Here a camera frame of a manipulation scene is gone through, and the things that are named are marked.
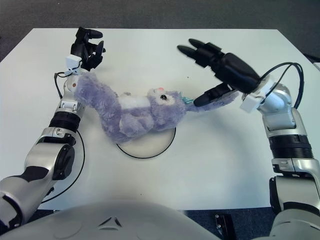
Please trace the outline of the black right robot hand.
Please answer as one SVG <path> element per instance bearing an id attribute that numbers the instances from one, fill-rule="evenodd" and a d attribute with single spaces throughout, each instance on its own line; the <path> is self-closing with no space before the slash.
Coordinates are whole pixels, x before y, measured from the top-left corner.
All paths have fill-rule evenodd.
<path id="1" fill-rule="evenodd" d="M 205 91 L 193 104 L 203 107 L 239 91 L 252 93 L 261 83 L 261 77 L 246 62 L 233 53 L 223 53 L 218 46 L 190 38 L 193 48 L 178 45 L 177 49 L 203 68 L 210 67 L 222 83 Z"/>

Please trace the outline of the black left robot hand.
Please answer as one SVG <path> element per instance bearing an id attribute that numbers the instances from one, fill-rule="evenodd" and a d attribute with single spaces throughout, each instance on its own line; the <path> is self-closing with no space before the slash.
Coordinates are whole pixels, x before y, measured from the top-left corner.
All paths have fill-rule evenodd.
<path id="1" fill-rule="evenodd" d="M 70 54 L 80 57 L 80 67 L 87 71 L 95 69 L 103 60 L 102 54 L 106 52 L 104 41 L 99 44 L 90 43 L 90 39 L 101 39 L 100 31 L 79 27 L 75 35 L 76 39 L 71 45 Z"/>

